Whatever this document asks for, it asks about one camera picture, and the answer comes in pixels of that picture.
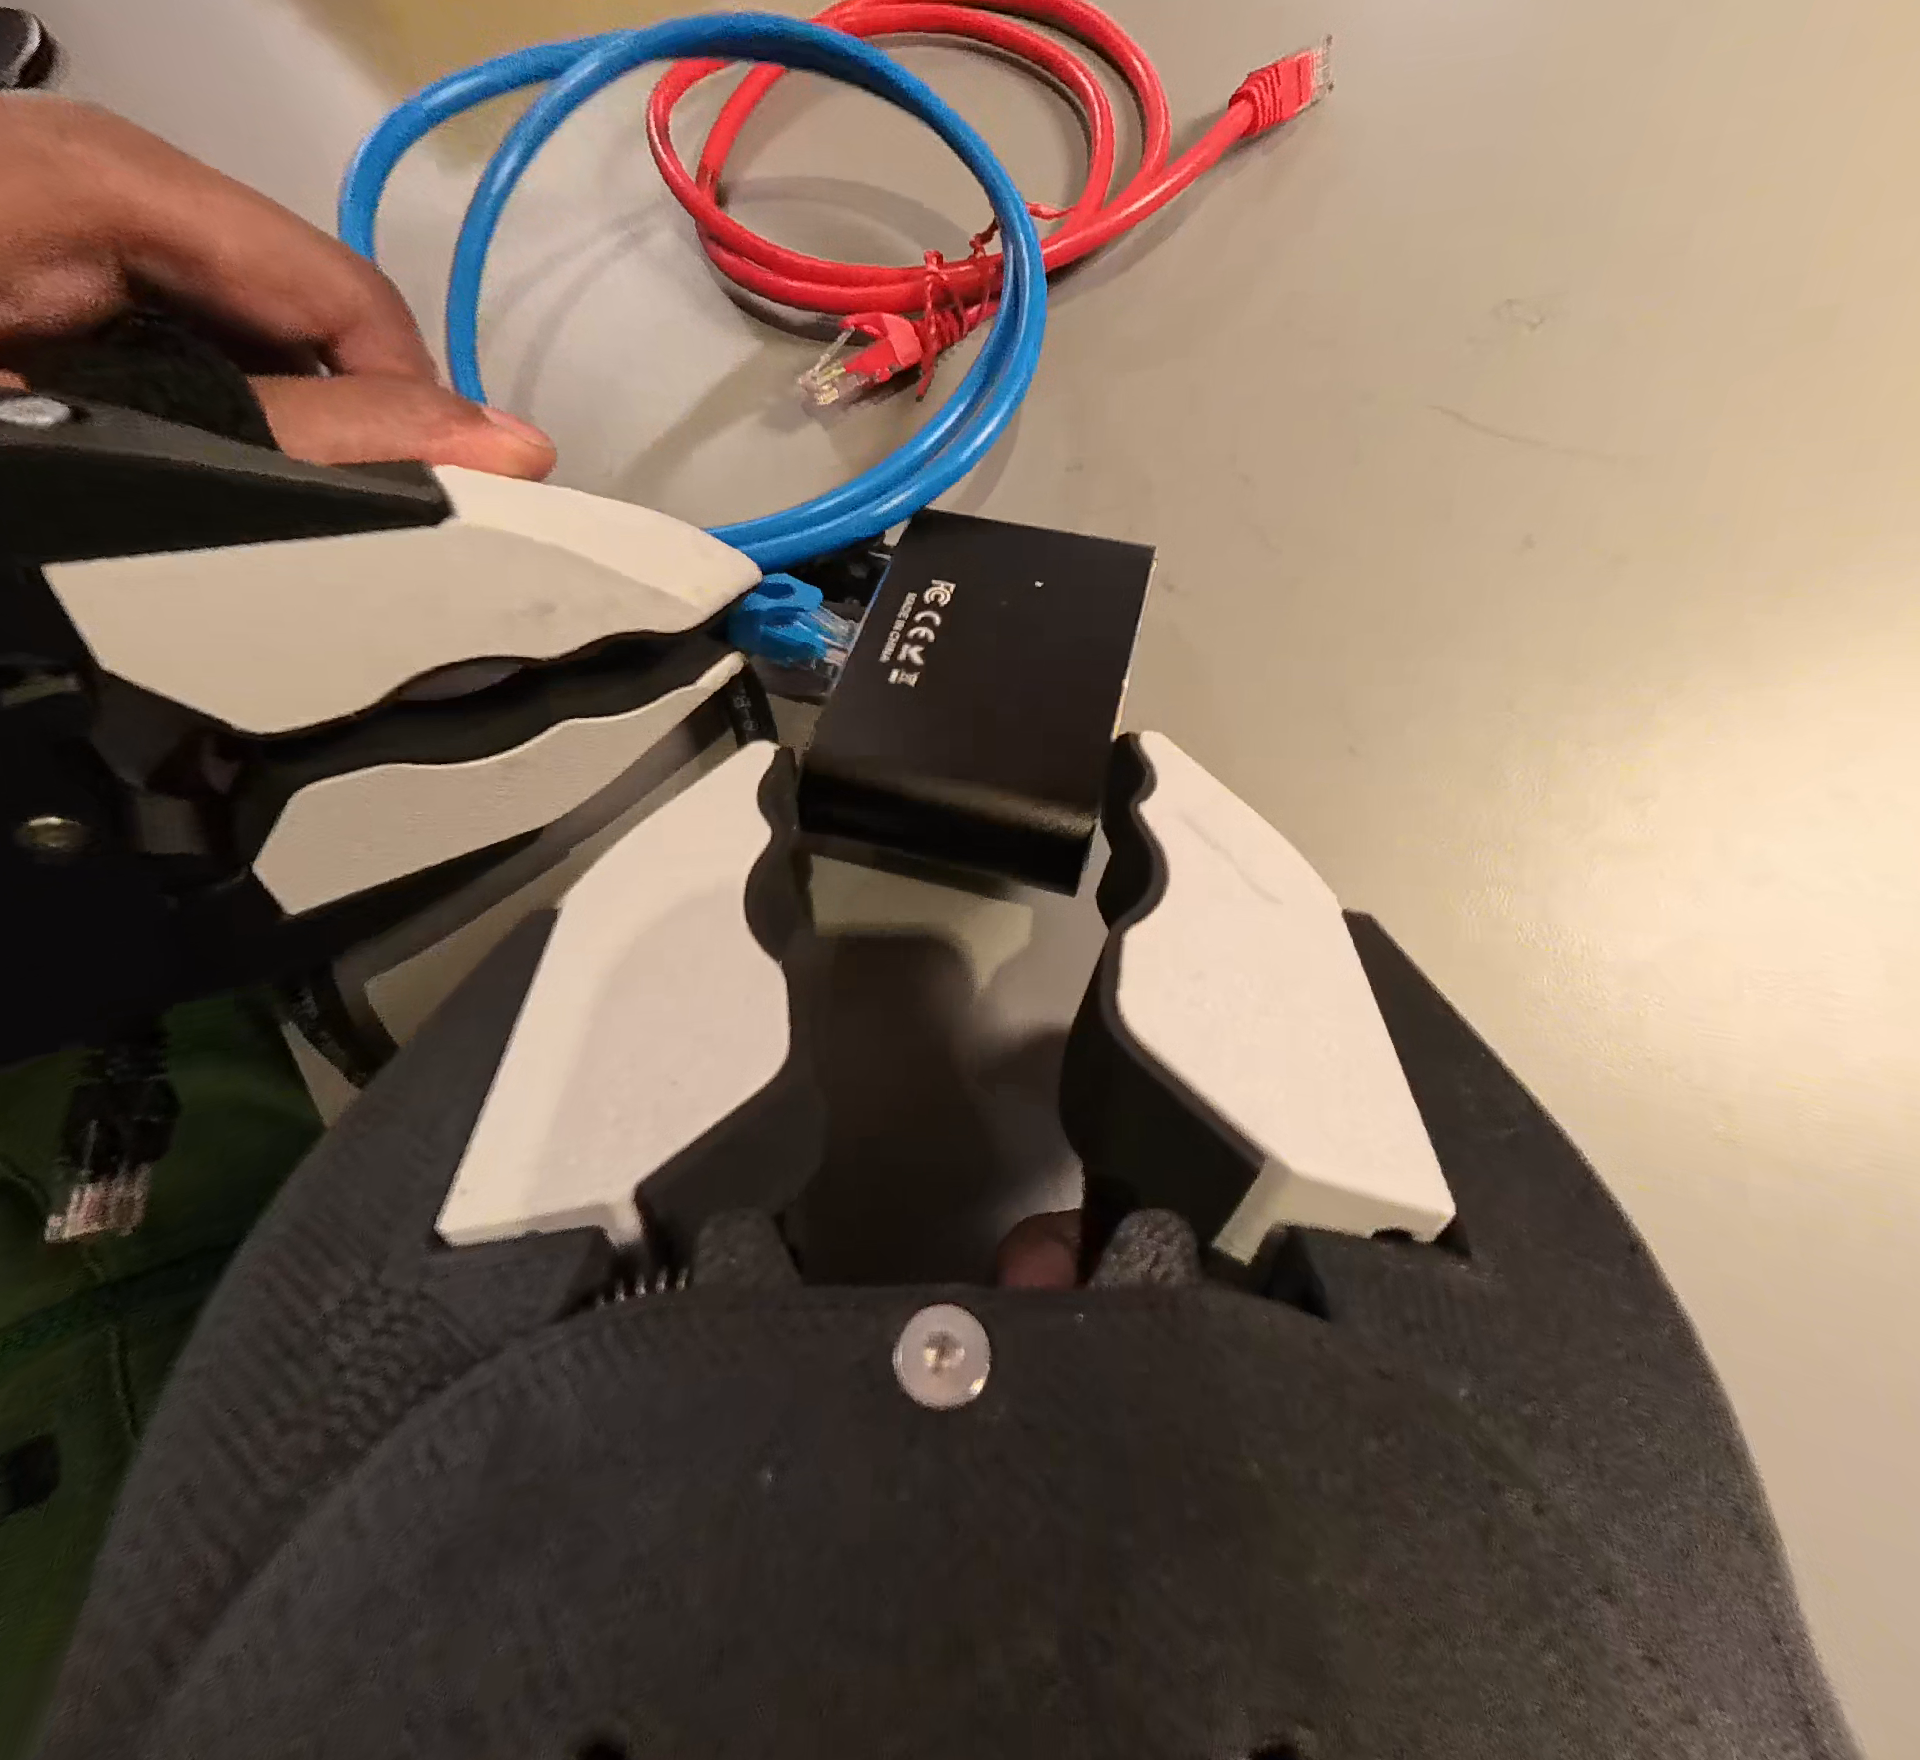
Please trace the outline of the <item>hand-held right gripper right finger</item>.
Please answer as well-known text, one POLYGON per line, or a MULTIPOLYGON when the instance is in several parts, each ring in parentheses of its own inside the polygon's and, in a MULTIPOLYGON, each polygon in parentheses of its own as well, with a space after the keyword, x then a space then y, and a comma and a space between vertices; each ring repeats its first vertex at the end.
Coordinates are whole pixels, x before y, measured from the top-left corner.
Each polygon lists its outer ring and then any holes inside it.
POLYGON ((1441 1240, 1447 1178, 1313 866, 1164 734, 1115 741, 1100 832, 1061 1090, 1087 1259, 1140 1213, 1229 1267, 1290 1228, 1441 1240))

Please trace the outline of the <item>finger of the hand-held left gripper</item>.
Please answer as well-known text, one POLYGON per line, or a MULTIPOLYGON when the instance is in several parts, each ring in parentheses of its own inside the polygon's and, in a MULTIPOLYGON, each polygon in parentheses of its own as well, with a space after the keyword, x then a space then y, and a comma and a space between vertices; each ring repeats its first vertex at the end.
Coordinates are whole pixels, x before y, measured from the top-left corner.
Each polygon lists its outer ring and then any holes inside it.
POLYGON ((756 589, 709 533, 549 484, 436 469, 430 526, 92 558, 44 575, 117 679, 244 737, 340 722, 451 665, 678 638, 756 589))
POLYGON ((404 689, 345 720, 240 743, 226 899, 300 917, 540 835, 625 778, 748 668, 735 643, 600 643, 404 689))

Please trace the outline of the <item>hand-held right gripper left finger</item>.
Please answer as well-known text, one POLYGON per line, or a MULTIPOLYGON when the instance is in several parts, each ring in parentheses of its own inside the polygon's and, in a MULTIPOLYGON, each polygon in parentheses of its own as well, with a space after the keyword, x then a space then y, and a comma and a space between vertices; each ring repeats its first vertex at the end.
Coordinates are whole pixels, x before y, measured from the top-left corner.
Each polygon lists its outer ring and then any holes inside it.
POLYGON ((770 743, 620 835, 431 1021, 463 1123, 433 1230, 480 1248, 577 1228, 688 1252, 778 1220, 823 1163, 827 1104, 790 972, 813 940, 797 763, 770 743))

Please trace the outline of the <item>black network switch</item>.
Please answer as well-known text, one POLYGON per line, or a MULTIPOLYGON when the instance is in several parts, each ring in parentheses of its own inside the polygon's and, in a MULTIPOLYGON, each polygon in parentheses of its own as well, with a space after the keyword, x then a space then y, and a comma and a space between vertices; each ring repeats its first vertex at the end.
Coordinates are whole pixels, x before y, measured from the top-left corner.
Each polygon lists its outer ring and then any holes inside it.
POLYGON ((843 854, 1077 891, 1155 558, 918 514, 813 729, 801 829, 843 854))

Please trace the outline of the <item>person's right hand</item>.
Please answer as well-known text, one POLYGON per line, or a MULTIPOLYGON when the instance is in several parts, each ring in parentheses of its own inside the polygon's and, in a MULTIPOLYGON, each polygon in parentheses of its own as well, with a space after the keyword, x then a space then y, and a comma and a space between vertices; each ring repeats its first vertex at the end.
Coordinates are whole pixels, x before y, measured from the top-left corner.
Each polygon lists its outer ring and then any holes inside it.
POLYGON ((1047 1213, 1016 1223, 994 1255, 994 1284, 1005 1290, 1063 1293, 1080 1284, 1083 1218, 1047 1213))

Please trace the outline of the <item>person's left hand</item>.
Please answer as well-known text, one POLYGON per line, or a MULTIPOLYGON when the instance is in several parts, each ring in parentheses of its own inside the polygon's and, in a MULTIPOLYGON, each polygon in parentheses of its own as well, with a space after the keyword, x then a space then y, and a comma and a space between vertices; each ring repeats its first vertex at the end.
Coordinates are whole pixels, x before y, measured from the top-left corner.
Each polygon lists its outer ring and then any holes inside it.
POLYGON ((530 424, 447 388, 400 290, 298 215, 98 107, 2 106, 4 389, 25 355, 137 307, 212 327, 264 362, 251 399, 293 458, 416 461, 544 481, 530 424))

